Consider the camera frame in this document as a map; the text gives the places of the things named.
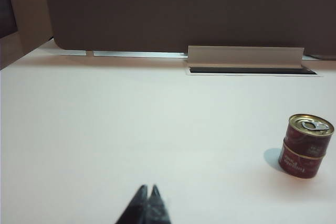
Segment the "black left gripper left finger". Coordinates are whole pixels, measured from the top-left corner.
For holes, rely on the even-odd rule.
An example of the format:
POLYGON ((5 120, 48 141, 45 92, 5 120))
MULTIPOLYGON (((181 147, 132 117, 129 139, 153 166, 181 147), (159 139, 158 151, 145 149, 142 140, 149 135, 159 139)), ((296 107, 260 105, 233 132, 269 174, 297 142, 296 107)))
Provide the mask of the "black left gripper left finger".
POLYGON ((141 185, 119 219, 116 221, 116 224, 144 223, 147 200, 148 186, 141 185))

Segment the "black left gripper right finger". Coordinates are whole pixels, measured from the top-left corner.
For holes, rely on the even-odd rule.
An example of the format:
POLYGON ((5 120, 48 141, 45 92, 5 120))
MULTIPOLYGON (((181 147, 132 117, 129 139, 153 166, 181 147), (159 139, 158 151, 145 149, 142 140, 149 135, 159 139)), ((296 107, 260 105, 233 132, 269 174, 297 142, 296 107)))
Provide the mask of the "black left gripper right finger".
POLYGON ((151 194, 146 200, 142 223, 171 224, 171 219, 157 185, 153 185, 151 194))

